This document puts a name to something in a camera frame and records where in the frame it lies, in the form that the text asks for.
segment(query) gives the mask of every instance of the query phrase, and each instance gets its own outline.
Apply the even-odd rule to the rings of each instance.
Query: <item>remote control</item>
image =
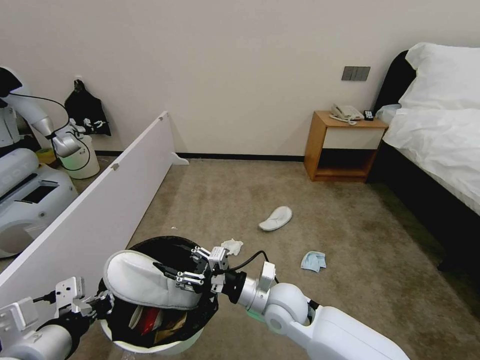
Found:
[[[373,121],[374,120],[374,114],[370,110],[365,110],[363,112],[363,116],[365,120],[367,121]]]

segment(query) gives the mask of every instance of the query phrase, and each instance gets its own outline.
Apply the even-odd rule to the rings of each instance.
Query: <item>white pillow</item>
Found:
[[[421,42],[405,58],[416,78],[399,100],[403,108],[480,109],[480,48]]]

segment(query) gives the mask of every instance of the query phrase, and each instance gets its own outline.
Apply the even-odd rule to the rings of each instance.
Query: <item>beige carpet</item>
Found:
[[[258,223],[280,205],[292,208],[292,220],[262,232]],[[412,360],[480,359],[474,287],[461,274],[436,270],[442,248],[383,185],[313,183],[294,162],[193,160],[169,171],[130,245],[161,235],[205,248],[241,240],[231,265],[264,249],[281,282],[386,335]],[[310,250],[326,253],[327,269],[300,269]],[[261,264],[252,262],[247,273],[256,277]],[[197,343],[170,359],[307,359],[288,338],[219,300]],[[123,353],[95,325],[72,359],[154,357]]]

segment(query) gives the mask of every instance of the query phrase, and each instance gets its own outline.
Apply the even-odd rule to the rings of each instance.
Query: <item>white bucket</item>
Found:
[[[109,324],[107,323],[106,320],[102,319],[100,320],[100,325],[105,333],[105,335],[112,340],[112,331],[109,328]],[[202,334],[202,331],[204,328],[202,327],[200,330],[198,330],[192,337],[189,337],[188,339],[184,341],[174,341],[165,345],[157,345],[153,347],[141,347],[141,346],[135,346],[132,344],[129,344],[128,342],[124,341],[114,341],[114,343],[121,347],[124,350],[127,350],[131,353],[137,353],[137,354],[158,354],[158,355],[176,355],[183,353],[185,350],[190,348],[195,342],[199,339],[200,335]]]
[[[87,148],[81,144],[80,150],[74,154],[67,157],[60,157],[60,161],[65,168],[67,168],[67,173],[73,179],[86,179],[90,178],[93,175],[97,174],[100,171],[99,161],[95,155],[95,149],[92,146],[92,137],[85,135],[81,141],[85,143]]]

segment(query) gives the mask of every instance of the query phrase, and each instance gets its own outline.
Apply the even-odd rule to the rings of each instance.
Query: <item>white panel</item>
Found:
[[[105,261],[128,244],[173,151],[164,112],[0,274],[0,306],[47,294],[71,276],[84,277],[87,293],[95,293]],[[46,320],[54,306],[42,304],[38,310]]]
[[[385,129],[329,127],[323,149],[377,149]]]

